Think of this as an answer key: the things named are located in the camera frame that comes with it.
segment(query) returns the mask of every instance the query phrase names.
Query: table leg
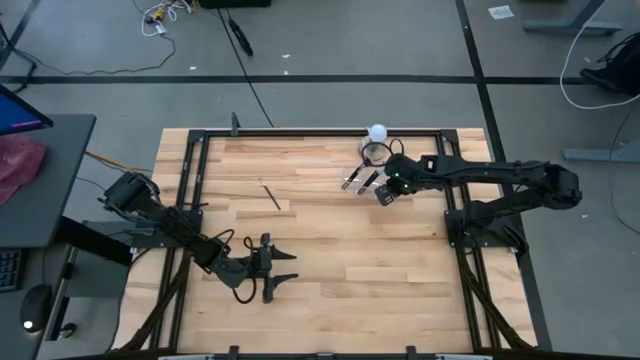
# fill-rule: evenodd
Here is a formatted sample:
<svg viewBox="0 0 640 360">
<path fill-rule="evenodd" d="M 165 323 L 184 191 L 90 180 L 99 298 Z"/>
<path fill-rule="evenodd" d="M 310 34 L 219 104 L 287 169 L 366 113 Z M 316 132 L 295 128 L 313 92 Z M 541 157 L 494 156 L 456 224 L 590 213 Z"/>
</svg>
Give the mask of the table leg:
<svg viewBox="0 0 640 360">
<path fill-rule="evenodd" d="M 584 24 L 591 16 L 598 11 L 605 0 L 591 0 L 576 15 L 575 18 L 568 21 L 543 21 L 533 20 L 526 21 L 524 24 L 525 31 L 555 31 L 555 32 L 572 32 L 577 33 L 582 29 Z M 585 28 L 585 33 L 591 35 L 612 35 L 616 31 L 622 30 L 622 25 L 613 22 L 592 21 Z"/>
<path fill-rule="evenodd" d="M 564 149 L 562 157 L 568 161 L 599 161 L 640 164 L 640 141 L 631 141 L 611 152 L 609 149 Z"/>
</svg>

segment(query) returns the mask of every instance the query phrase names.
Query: desk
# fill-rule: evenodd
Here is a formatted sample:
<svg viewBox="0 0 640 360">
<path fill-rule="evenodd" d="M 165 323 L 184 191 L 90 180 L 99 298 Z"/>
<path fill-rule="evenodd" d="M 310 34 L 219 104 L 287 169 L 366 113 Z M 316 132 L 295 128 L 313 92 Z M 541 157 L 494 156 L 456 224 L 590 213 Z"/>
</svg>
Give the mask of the desk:
<svg viewBox="0 0 640 360">
<path fill-rule="evenodd" d="M 47 250 L 44 270 L 42 247 L 53 241 L 96 121 L 91 115 L 50 118 L 54 127 L 28 133 L 32 139 L 47 145 L 38 176 L 0 207 L 0 246 L 40 247 L 31 249 L 27 255 L 21 289 L 0 293 L 2 357 L 7 359 L 35 358 L 40 346 L 43 332 L 27 334 L 20 324 L 22 299 L 29 289 L 43 281 L 53 287 L 55 295 L 66 261 L 64 245 Z"/>
<path fill-rule="evenodd" d="M 457 133 L 464 158 L 490 159 L 482 129 Z M 187 129 L 163 132 L 153 180 L 164 204 L 175 203 L 187 135 Z M 444 194 L 424 191 L 382 207 L 371 195 L 342 192 L 342 178 L 360 163 L 359 140 L 211 140 L 202 232 L 214 235 L 234 228 L 232 256 L 245 255 L 245 235 L 257 240 L 269 232 L 279 249 L 298 257 L 275 262 L 273 273 L 297 272 L 300 277 L 278 287 L 271 304 L 258 298 L 240 305 L 214 275 L 191 266 L 179 353 L 227 353 L 230 345 L 239 345 L 241 353 L 403 353 L 407 345 L 418 352 L 471 351 L 456 257 L 446 240 Z M 433 139 L 402 140 L 410 157 L 437 153 Z M 187 199 L 198 154 L 196 150 L 192 159 Z M 259 177 L 282 211 L 275 209 Z M 500 196 L 497 186 L 486 184 L 471 185 L 470 193 L 474 199 Z M 114 347 L 130 339 L 155 305 L 163 254 L 153 250 L 131 269 Z M 515 256 L 506 248 L 487 248 L 483 254 L 494 302 L 519 334 L 535 344 Z M 239 294 L 249 292 L 246 281 Z M 477 302 L 476 308 L 481 337 L 488 344 Z"/>
</svg>

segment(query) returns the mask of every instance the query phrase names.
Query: wood grain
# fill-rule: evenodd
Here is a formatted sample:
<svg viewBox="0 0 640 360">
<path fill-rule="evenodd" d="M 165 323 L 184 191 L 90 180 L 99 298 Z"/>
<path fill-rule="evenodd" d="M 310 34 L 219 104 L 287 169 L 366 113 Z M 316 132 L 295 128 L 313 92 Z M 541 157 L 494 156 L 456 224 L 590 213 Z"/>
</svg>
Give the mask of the wood grain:
<svg viewBox="0 0 640 360">
<path fill-rule="evenodd" d="M 187 129 L 162 135 L 154 181 L 165 204 L 175 201 Z M 489 160 L 482 129 L 458 129 L 463 157 Z M 436 153 L 431 138 L 402 139 L 407 155 Z M 197 266 L 189 274 L 180 352 L 402 353 L 471 351 L 455 254 L 446 241 L 443 193 L 424 191 L 388 207 L 357 186 L 340 190 L 359 164 L 358 138 L 213 138 L 203 188 L 203 233 L 236 230 L 232 256 L 245 256 L 241 240 L 270 232 L 283 251 L 274 274 L 297 272 L 272 304 L 240 305 L 231 291 Z M 198 160 L 198 151 L 194 154 Z M 277 199 L 277 211 L 258 178 Z M 189 186 L 193 191 L 193 178 Z M 472 184 L 474 199 L 500 196 L 497 186 Z M 516 260 L 506 249 L 483 250 L 498 308 L 535 343 Z M 156 301 L 163 251 L 131 270 L 115 347 L 139 327 Z M 251 291 L 246 281 L 241 297 Z M 482 309 L 479 320 L 487 338 Z"/>
</svg>

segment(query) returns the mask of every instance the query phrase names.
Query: computer monitor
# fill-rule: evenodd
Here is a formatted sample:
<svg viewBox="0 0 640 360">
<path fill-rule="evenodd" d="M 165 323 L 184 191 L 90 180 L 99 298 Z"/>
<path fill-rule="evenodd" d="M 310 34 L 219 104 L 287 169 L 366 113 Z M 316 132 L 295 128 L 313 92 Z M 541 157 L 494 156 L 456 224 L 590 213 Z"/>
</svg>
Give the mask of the computer monitor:
<svg viewBox="0 0 640 360">
<path fill-rule="evenodd" d="M 0 85 L 0 135 L 52 126 L 53 121 Z"/>
</svg>

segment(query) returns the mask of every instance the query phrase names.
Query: wire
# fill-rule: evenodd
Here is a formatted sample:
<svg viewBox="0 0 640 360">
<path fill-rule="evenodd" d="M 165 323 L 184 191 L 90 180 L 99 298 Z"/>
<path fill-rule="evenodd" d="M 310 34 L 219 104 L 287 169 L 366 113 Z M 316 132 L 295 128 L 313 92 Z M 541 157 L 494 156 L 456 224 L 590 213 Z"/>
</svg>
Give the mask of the wire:
<svg viewBox="0 0 640 360">
<path fill-rule="evenodd" d="M 144 31 L 144 26 L 145 26 L 145 24 L 147 23 L 147 16 L 148 16 L 148 14 L 151 12 L 151 10 L 161 8 L 159 11 L 163 11 L 163 13 L 167 13 L 167 14 L 169 14 L 169 19 L 171 19 L 171 21 L 174 21 L 174 22 L 175 22 L 175 21 L 177 21 L 177 20 L 178 20 L 178 13 L 177 13 L 174 9 L 184 9 L 184 8 L 185 8 L 185 7 L 184 7 L 184 6 L 182 6 L 182 5 L 177 5 L 177 4 L 176 4 L 176 1 L 171 1 L 171 2 L 169 2 L 168 0 L 163 0 L 162 2 L 160 2 L 160 4 L 155 5 L 155 6 L 152 6 L 152 7 L 150 7 L 149 9 L 147 9 L 146 11 L 144 11 L 144 12 L 143 12 L 142 10 L 140 10 L 140 8 L 138 7 L 138 5 L 135 3 L 135 0 L 134 0 L 133 5 L 134 5 L 134 6 L 136 7 L 136 9 L 137 9 L 141 14 L 142 14 L 142 22 L 141 22 L 141 25 L 140 25 L 140 30 L 141 30 L 141 32 L 142 32 L 142 35 L 144 35 L 144 36 L 146 36 L 146 37 L 151 37 L 151 36 L 156 36 L 156 35 L 162 35 L 162 34 L 160 33 L 160 31 L 156 31 L 156 32 L 154 32 L 154 33 L 152 33 L 152 34 L 147 34 L 147 33 Z"/>
<path fill-rule="evenodd" d="M 240 304 L 246 305 L 251 301 L 253 301 L 253 298 L 256 297 L 256 292 L 258 291 L 258 283 L 256 282 L 256 275 L 253 273 L 253 271 L 251 271 L 251 260 L 253 259 L 253 250 L 257 250 L 257 249 L 253 247 L 253 240 L 249 236 L 245 236 L 244 240 L 242 240 L 242 243 L 247 249 L 249 249 L 249 259 L 247 259 L 246 271 L 251 273 L 251 283 L 252 283 L 251 295 L 249 295 L 249 297 L 246 300 L 243 300 L 243 299 L 240 299 L 240 296 L 238 296 L 238 292 L 236 291 L 236 289 L 231 289 L 231 290 L 233 291 L 233 297 L 236 298 L 236 300 Z"/>
<path fill-rule="evenodd" d="M 593 15 L 591 15 L 591 17 L 589 18 L 589 20 L 584 22 L 584 25 L 582 25 L 582 29 L 580 29 L 580 31 L 578 31 L 578 35 L 576 35 L 575 39 L 573 39 L 573 43 L 571 43 L 571 47 L 569 47 L 569 52 L 567 53 L 567 57 L 564 61 L 564 66 L 562 67 L 562 72 L 560 73 L 560 89 L 562 90 L 562 94 L 564 95 L 564 98 L 567 100 L 567 102 L 573 106 L 575 106 L 578 109 L 582 109 L 582 110 L 599 110 L 599 109 L 604 109 L 604 108 L 609 108 L 609 107 L 614 107 L 614 106 L 623 106 L 623 105 L 627 105 L 629 103 L 632 103 L 634 101 L 636 101 L 637 99 L 640 99 L 640 95 L 637 95 L 627 101 L 623 101 L 623 102 L 619 102 L 619 103 L 613 103 L 613 104 L 604 104 L 604 105 L 598 105 L 598 106 L 583 106 L 583 105 L 579 105 L 576 104 L 575 102 L 573 102 L 569 96 L 567 95 L 567 92 L 564 88 L 564 83 L 563 83 L 563 79 L 564 79 L 564 74 L 567 71 L 567 66 L 569 65 L 569 59 L 571 58 L 571 53 L 573 52 L 573 48 L 576 45 L 576 42 L 578 41 L 578 39 L 580 38 L 580 35 L 582 35 L 582 33 L 584 32 L 584 30 L 587 28 L 587 26 L 589 26 L 589 23 L 591 22 L 591 20 L 593 20 L 593 18 L 596 17 L 596 15 L 598 15 L 598 13 L 600 12 L 600 10 L 602 10 L 602 8 L 607 4 L 607 2 L 609 2 L 609 0 L 605 0 L 605 2 L 600 5 L 600 7 L 598 8 L 598 10 L 596 10 Z"/>
<path fill-rule="evenodd" d="M 393 151 L 393 143 L 398 142 L 400 144 L 400 152 L 396 153 Z M 381 167 L 381 166 L 385 166 L 387 165 L 387 161 L 389 159 L 387 159 L 387 161 L 380 163 L 380 164 L 374 164 L 373 162 L 371 162 L 371 159 L 369 159 L 366 155 L 365 155 L 365 151 L 367 150 L 368 147 L 373 146 L 373 145 L 380 145 L 383 148 L 385 148 L 389 154 L 390 157 L 393 155 L 404 155 L 404 143 L 402 142 L 402 140 L 398 139 L 398 138 L 394 138 L 393 140 L 391 140 L 391 142 L 389 143 L 389 145 L 383 143 L 383 142 L 377 142 L 377 141 L 370 141 L 368 143 L 366 143 L 362 149 L 360 149 L 360 157 L 362 158 L 362 162 L 365 163 L 368 167 Z"/>
<path fill-rule="evenodd" d="M 133 267 L 133 265 L 136 263 L 136 261 L 140 260 L 141 257 L 143 257 L 146 253 L 148 253 L 151 250 L 151 248 L 148 249 L 144 249 L 140 252 L 140 254 L 138 254 L 138 256 L 136 256 L 135 258 L 133 258 L 133 260 L 131 260 L 131 264 L 129 264 L 129 268 Z"/>
<path fill-rule="evenodd" d="M 95 159 L 95 160 L 98 160 L 103 165 L 105 165 L 106 167 L 111 168 L 111 169 L 116 169 L 116 170 L 121 170 L 121 171 L 122 171 L 122 169 L 124 169 L 124 170 L 127 170 L 127 171 L 137 172 L 137 173 L 140 173 L 140 172 L 153 173 L 153 171 L 151 171 L 149 169 L 143 169 L 143 168 L 137 168 L 137 167 L 125 165 L 125 164 L 123 164 L 121 162 L 118 162 L 116 160 L 108 158 L 108 157 L 106 157 L 104 155 L 96 154 L 96 153 L 93 153 L 93 152 L 90 152 L 90 151 L 85 151 L 84 154 L 89 156 L 89 157 L 91 157 L 91 158 L 93 158 L 93 159 Z"/>
<path fill-rule="evenodd" d="M 629 225 L 626 221 L 624 221 L 624 219 L 620 216 L 620 213 L 618 213 L 618 209 L 616 208 L 616 203 L 615 203 L 615 199 L 614 199 L 614 183 L 613 183 L 613 166 L 612 166 L 612 158 L 613 158 L 613 150 L 616 146 L 616 143 L 618 142 L 618 136 L 620 135 L 620 132 L 622 131 L 622 128 L 624 127 L 624 125 L 627 123 L 627 121 L 631 118 L 631 114 L 633 113 L 633 110 L 635 110 L 635 108 L 638 106 L 638 104 L 636 103 L 627 113 L 627 115 L 625 116 L 624 120 L 622 120 L 622 123 L 620 124 L 620 126 L 618 126 L 618 130 L 616 131 L 616 135 L 613 137 L 613 141 L 611 142 L 611 147 L 609 148 L 609 171 L 607 174 L 607 180 L 608 180 L 608 184 L 609 184 L 609 200 L 611 202 L 611 208 L 613 209 L 613 214 L 615 215 L 616 219 L 622 224 L 624 225 L 624 227 L 626 227 L 627 229 L 633 231 L 634 233 L 636 233 L 637 235 L 640 235 L 640 230 L 634 228 L 633 226 Z"/>
<path fill-rule="evenodd" d="M 100 190 L 102 190 L 103 192 L 107 192 L 107 189 L 105 189 L 104 187 L 102 187 L 102 185 L 98 184 L 97 182 L 93 181 L 93 180 L 89 180 L 89 179 L 85 179 L 83 177 L 80 176 L 76 176 L 76 179 L 87 182 L 89 184 L 92 184 L 93 186 L 96 186 L 98 188 L 100 188 Z"/>
<path fill-rule="evenodd" d="M 209 9 L 206 9 L 206 10 L 213 17 L 217 18 L 217 16 L 215 16 Z M 227 8 L 227 14 L 229 15 L 229 18 L 231 18 L 231 13 L 229 12 L 228 8 Z M 247 74 L 247 70 L 244 68 L 244 64 L 242 63 L 242 58 L 240 58 L 240 54 L 238 54 L 238 49 L 236 49 L 236 44 L 233 42 L 233 39 L 231 38 L 231 34 L 229 33 L 229 29 L 227 29 L 227 23 L 224 21 L 224 18 L 222 16 L 222 12 L 220 11 L 219 8 L 218 8 L 218 15 L 220 15 L 220 22 L 222 22 L 222 26 L 224 27 L 224 31 L 227 33 L 227 37 L 229 38 L 229 42 L 231 43 L 231 47 L 233 47 L 233 52 L 236 54 L 236 59 L 238 59 L 238 63 L 240 64 L 240 67 L 242 68 L 242 73 L 244 74 L 244 78 L 247 80 L 247 83 L 249 84 L 249 87 L 251 88 L 251 92 L 253 92 L 253 96 L 256 98 L 256 101 L 258 102 L 258 105 L 260 106 L 260 110 L 262 110 L 262 113 L 264 114 L 264 117 L 267 118 L 267 121 L 269 122 L 269 125 L 271 127 L 275 127 L 273 125 L 273 121 L 271 121 L 271 118 L 267 114 L 267 111 L 264 109 L 264 106 L 262 105 L 262 101 L 260 101 L 260 97 L 258 97 L 258 94 L 256 93 L 256 90 L 253 88 L 253 84 L 251 83 L 251 79 L 249 78 L 249 74 Z"/>
<path fill-rule="evenodd" d="M 29 81 L 31 81 L 31 78 L 33 77 L 33 73 L 38 68 L 38 65 L 36 65 L 36 63 L 33 60 L 31 60 L 31 59 L 27 58 L 26 56 L 24 56 L 23 54 L 21 54 L 19 51 L 16 51 L 18 49 L 16 49 L 15 45 L 9 39 L 9 36 L 7 35 L 7 32 L 6 32 L 5 28 L 4 28 L 4 26 L 2 26 L 2 22 L 0 22 L 0 33 L 2 34 L 2 38 L 7 43 L 6 51 L 12 51 L 13 50 L 13 52 L 19 58 L 31 63 L 31 67 L 29 68 L 29 71 L 27 72 L 27 76 L 24 77 L 24 80 L 22 81 L 22 84 L 20 84 L 20 86 L 17 89 L 11 90 L 14 94 L 19 94 L 24 89 L 26 89 L 27 86 L 29 85 Z"/>
<path fill-rule="evenodd" d="M 222 235 L 224 235 L 224 234 L 227 234 L 227 233 L 229 233 L 229 237 L 228 237 L 228 238 L 227 238 L 227 240 L 224 242 L 224 245 L 223 245 L 223 247 L 222 247 L 222 250 L 221 250 L 221 251 L 220 251 L 220 253 L 218 254 L 218 257 L 216 258 L 216 261 L 220 264 L 220 267 L 221 267 L 221 268 L 225 269 L 225 271 L 227 271 L 227 272 L 232 272 L 232 271 L 230 271 L 230 270 L 226 269 L 226 267 L 225 267 L 224 263 L 222 262 L 222 255 L 224 255 L 224 254 L 225 254 L 224 249 L 227 247 L 227 245 L 229 245 L 229 242 L 230 242 L 230 241 L 231 241 L 231 239 L 233 238 L 233 235 L 236 233 L 236 232 L 235 232 L 235 230 L 233 230 L 233 229 L 227 229 L 227 230 L 224 230 L 223 232 L 221 232 L 221 233 L 219 233 L 219 234 L 217 234 L 217 235 L 213 236 L 213 237 L 212 237 L 212 239 L 220 238 L 220 236 L 222 236 Z M 245 268 L 244 268 L 244 269 L 242 269 L 241 271 L 238 271 L 238 272 L 232 272 L 232 273 L 241 273 L 241 272 L 245 272 L 245 271 L 247 271 L 247 272 L 251 273 L 251 282 L 252 282 L 252 284 L 253 284 L 253 290 L 251 291 L 251 295 L 250 295 L 246 300 L 240 299 L 240 297 L 238 296 L 238 293 L 236 292 L 236 289 L 231 289 L 231 291 L 233 291 L 233 297 L 235 297 L 235 298 L 236 298 L 236 300 L 237 300 L 240 304 L 243 304 L 243 305 L 244 305 L 244 304 L 248 304 L 248 303 L 250 303 L 250 302 L 253 300 L 253 298 L 256 296 L 256 292 L 257 292 L 257 289 L 258 289 L 258 284 L 257 284 L 257 282 L 256 282 L 255 274 L 253 274 L 253 273 L 251 272 L 251 260 L 253 259 L 253 250 L 254 250 L 254 247 L 253 247 L 253 240 L 252 240 L 249 236 L 245 236 L 245 238 L 244 238 L 244 240 L 243 240 L 242 242 L 244 243 L 244 246 L 245 246 L 247 249 L 249 249 L 249 258 L 247 259 L 247 265 L 246 265 L 246 266 L 245 266 Z"/>
<path fill-rule="evenodd" d="M 131 74 L 133 74 L 133 73 L 137 73 L 137 72 L 141 72 L 141 71 L 146 71 L 146 70 L 159 69 L 159 68 L 161 68 L 162 66 L 164 66 L 164 64 L 165 64 L 165 63 L 166 63 L 166 62 L 167 62 L 167 61 L 168 61 L 168 60 L 169 60 L 173 55 L 175 55 L 175 53 L 176 53 L 176 42 L 175 42 L 173 39 L 171 39 L 171 38 L 167 37 L 167 36 L 166 36 L 166 35 L 164 35 L 164 34 L 160 35 L 160 37 L 161 37 L 161 38 L 163 38 L 163 39 L 165 39 L 165 40 L 167 40 L 167 41 L 170 41 L 170 42 L 171 42 L 171 48 L 172 48 L 172 49 L 171 49 L 171 53 L 170 53 L 169 55 L 167 55 L 167 56 L 166 56 L 166 57 L 165 57 L 165 58 L 160 62 L 160 64 L 158 64 L 158 65 L 145 66 L 145 67 L 142 67 L 142 68 L 139 68 L 139 69 L 134 69 L 134 70 L 131 70 L 131 69 L 120 69 L 120 70 L 115 70 L 115 71 L 94 70 L 94 71 L 90 71 L 90 72 L 80 71 L 80 70 L 73 70 L 73 71 L 69 71 L 69 72 L 64 72 L 64 71 L 62 71 L 62 70 L 60 70 L 60 69 L 58 69 L 58 68 L 55 68 L 55 67 L 53 67 L 53 66 L 51 66 L 51 65 L 47 65 L 47 64 L 43 63 L 42 61 L 40 61 L 40 59 L 38 59 L 37 57 L 35 57 L 34 55 L 32 55 L 32 54 L 30 54 L 30 53 L 28 53 L 28 52 L 26 52 L 26 51 L 18 50 L 18 49 L 16 49 L 16 48 L 13 48 L 13 49 L 14 49 L 14 51 L 16 51 L 16 52 L 18 52 L 18 53 L 21 53 L 21 54 L 23 54 L 23 55 L 27 56 L 29 59 L 31 59 L 31 60 L 33 60 L 33 61 L 35 61 L 35 62 L 36 62 L 36 63 L 38 63 L 40 66 L 45 67 L 45 68 L 48 68 L 48 69 L 51 69 L 51 70 L 54 70 L 54 71 L 56 71 L 56 72 L 58 72 L 58 73 L 60 73 L 60 74 L 62 74 L 62 75 L 65 75 L 65 76 L 69 76 L 69 75 L 73 75 L 73 74 L 81 74 L 81 75 L 85 75 L 85 76 L 92 76 L 92 75 L 95 75 L 95 74 L 106 74 L 106 75 L 115 75 L 115 74 L 120 74 L 120 73 L 131 73 Z"/>
</svg>

